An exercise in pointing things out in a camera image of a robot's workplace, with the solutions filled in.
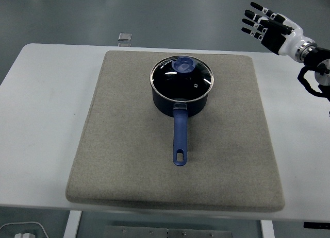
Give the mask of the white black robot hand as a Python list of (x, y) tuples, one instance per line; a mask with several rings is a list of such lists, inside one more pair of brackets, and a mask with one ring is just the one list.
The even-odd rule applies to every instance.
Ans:
[(303, 29), (298, 24), (283, 14), (255, 2), (250, 5), (259, 12), (245, 10), (242, 22), (249, 27), (241, 30), (260, 41), (269, 51), (299, 61), (302, 50), (316, 46), (313, 39), (304, 36)]

